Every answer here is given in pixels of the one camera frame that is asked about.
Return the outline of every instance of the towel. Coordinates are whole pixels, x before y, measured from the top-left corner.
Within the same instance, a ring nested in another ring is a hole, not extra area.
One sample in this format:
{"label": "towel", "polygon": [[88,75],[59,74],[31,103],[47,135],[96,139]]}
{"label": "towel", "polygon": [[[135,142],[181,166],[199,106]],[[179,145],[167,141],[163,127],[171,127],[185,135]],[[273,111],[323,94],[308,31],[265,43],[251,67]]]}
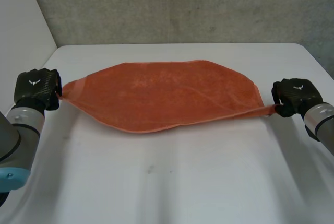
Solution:
{"label": "towel", "polygon": [[61,99],[130,133],[275,112],[250,79],[210,61],[119,64],[66,84]]}

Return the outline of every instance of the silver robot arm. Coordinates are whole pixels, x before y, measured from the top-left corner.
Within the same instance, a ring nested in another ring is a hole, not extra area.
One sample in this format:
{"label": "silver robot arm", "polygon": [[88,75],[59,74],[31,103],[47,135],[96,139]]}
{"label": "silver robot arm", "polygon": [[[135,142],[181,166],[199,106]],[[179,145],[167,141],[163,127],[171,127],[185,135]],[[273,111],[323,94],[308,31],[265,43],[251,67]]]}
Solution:
{"label": "silver robot arm", "polygon": [[0,113],[0,206],[9,192],[23,187],[30,175],[44,125],[44,111],[59,107],[62,95],[57,70],[32,70],[18,76],[7,118]]}
{"label": "silver robot arm", "polygon": [[308,135],[334,155],[334,107],[323,102],[309,80],[283,79],[273,84],[271,93],[279,115],[291,117],[300,114]]}
{"label": "silver robot arm", "polygon": [[322,103],[310,108],[304,116],[305,126],[334,155],[334,107]]}

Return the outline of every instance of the white wall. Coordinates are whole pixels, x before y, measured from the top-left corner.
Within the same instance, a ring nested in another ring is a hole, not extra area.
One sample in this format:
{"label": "white wall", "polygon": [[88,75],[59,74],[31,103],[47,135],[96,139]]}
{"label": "white wall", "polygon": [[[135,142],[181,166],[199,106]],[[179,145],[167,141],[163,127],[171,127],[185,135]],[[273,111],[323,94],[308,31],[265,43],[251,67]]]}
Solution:
{"label": "white wall", "polygon": [[36,0],[0,0],[0,111],[13,104],[17,76],[40,68],[56,50]]}

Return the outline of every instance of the cloth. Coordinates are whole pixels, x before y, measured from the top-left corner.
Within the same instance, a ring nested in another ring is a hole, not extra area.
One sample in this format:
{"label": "cloth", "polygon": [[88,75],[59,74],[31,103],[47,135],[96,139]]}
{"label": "cloth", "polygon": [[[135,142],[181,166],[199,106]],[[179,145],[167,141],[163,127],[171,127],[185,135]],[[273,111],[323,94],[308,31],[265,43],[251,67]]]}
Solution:
{"label": "cloth", "polygon": [[210,61],[119,64],[66,84],[61,99],[130,133],[275,112],[250,79]]}

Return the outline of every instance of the white table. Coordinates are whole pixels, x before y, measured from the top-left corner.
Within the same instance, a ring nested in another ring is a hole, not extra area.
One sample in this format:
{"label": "white table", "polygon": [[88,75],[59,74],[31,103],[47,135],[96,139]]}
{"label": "white table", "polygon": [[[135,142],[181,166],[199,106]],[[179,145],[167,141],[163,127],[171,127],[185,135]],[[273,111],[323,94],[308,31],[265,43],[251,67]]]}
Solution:
{"label": "white table", "polygon": [[[297,44],[82,45],[45,67],[63,84],[122,62],[209,60],[245,74],[272,104],[272,83],[307,78],[334,104],[334,80]],[[334,157],[299,116],[123,133],[65,102],[46,114],[28,184],[0,223],[332,223]]]}

